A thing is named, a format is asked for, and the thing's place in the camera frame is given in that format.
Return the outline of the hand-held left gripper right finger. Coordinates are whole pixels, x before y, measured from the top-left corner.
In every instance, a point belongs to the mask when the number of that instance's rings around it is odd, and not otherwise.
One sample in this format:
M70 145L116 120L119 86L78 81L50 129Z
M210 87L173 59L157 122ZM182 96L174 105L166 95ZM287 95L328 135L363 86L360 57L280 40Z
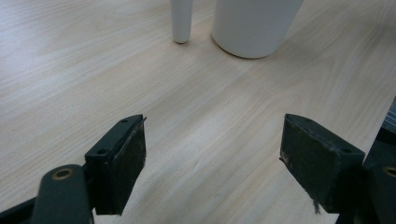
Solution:
M280 159L328 213L344 213L356 198L357 176L365 153L312 119L287 114Z

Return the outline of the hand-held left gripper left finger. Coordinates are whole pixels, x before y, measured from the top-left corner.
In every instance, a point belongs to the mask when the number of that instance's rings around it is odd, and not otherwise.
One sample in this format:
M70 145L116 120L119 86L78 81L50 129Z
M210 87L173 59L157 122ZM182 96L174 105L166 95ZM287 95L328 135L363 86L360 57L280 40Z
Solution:
M120 216L146 162L145 118L118 121L85 154L91 207L97 215Z

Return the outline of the white cup with handle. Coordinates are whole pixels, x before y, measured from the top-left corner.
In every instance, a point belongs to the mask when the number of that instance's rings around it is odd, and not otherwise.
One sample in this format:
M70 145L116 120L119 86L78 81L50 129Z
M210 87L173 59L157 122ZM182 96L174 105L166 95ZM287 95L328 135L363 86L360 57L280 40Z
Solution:
M228 53L264 58L282 44L304 0L215 0L211 35Z

